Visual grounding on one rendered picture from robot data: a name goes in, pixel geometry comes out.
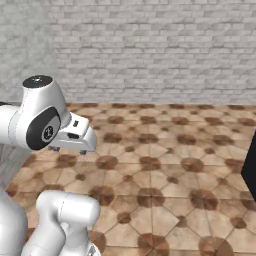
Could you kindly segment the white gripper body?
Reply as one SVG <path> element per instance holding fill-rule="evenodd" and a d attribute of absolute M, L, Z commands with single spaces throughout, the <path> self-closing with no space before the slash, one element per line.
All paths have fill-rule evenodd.
<path fill-rule="evenodd" d="M 51 146 L 55 148 L 78 149 L 80 151 L 94 151 L 96 144 L 96 134 L 91 127 L 87 129 L 84 135 L 62 129 L 51 142 Z"/>

